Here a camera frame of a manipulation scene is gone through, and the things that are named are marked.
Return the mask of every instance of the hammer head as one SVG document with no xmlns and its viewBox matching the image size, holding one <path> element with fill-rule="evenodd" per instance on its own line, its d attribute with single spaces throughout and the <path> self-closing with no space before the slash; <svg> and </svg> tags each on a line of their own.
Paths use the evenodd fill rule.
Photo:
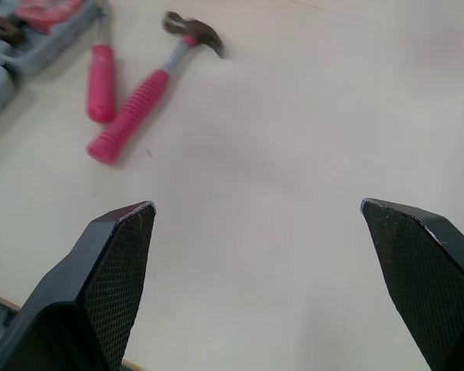
<svg viewBox="0 0 464 371">
<path fill-rule="evenodd" d="M 175 12 L 167 12 L 163 20 L 163 28 L 173 34 L 191 36 L 199 44 L 208 45 L 220 58 L 223 58 L 222 40 L 206 23 L 195 19 L 183 19 Z"/>
</svg>

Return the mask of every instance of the table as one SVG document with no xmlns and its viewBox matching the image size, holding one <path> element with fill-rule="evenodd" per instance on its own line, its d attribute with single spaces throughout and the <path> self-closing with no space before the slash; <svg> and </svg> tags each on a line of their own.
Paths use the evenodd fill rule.
<svg viewBox="0 0 464 371">
<path fill-rule="evenodd" d="M 214 26 L 115 167 L 86 144 L 92 29 L 0 116 L 0 296 L 21 305 L 90 220 L 157 217 L 125 358 L 146 369 L 429 369 L 388 297 L 363 197 L 464 233 L 464 2 L 113 0 L 122 102 Z"/>
</svg>

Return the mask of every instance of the gray plastic tool case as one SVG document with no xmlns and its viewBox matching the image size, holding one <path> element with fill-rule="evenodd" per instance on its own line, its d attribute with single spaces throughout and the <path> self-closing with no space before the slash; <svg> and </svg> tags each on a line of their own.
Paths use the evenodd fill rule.
<svg viewBox="0 0 464 371">
<path fill-rule="evenodd" d="M 0 16 L 12 15 L 21 1 L 0 0 Z M 0 111 L 15 95 L 15 84 L 10 73 L 21 77 L 41 72 L 74 43 L 96 16 L 96 0 L 84 0 L 77 13 L 66 22 L 55 25 L 49 35 L 25 26 L 26 43 L 10 46 L 0 40 Z"/>
</svg>

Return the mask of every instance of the pink hammer handle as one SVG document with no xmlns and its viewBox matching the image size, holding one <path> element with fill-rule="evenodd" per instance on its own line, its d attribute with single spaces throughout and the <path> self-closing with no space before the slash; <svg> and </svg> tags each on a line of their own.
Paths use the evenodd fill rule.
<svg viewBox="0 0 464 371">
<path fill-rule="evenodd" d="M 87 92 L 87 115 L 100 124 L 115 116 L 115 61 L 109 45 L 93 46 Z"/>
<path fill-rule="evenodd" d="M 114 163 L 128 139 L 159 102 L 169 78 L 166 71 L 157 70 L 139 85 L 115 121 L 91 142 L 87 153 L 99 162 Z"/>
</svg>

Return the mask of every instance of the claw hammer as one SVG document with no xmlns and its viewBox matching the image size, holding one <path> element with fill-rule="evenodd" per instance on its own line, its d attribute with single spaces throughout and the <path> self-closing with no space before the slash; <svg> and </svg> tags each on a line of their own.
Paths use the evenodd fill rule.
<svg viewBox="0 0 464 371">
<path fill-rule="evenodd" d="M 105 164 L 112 164 L 128 139 L 138 130 L 153 111 L 169 83 L 172 72 L 193 47 L 208 45 L 223 58 L 223 43 L 207 24 L 195 19 L 185 20 L 174 12 L 167 12 L 163 21 L 165 30 L 183 38 L 162 69 L 156 70 L 132 93 L 121 112 L 88 148 L 88 154 Z"/>
</svg>

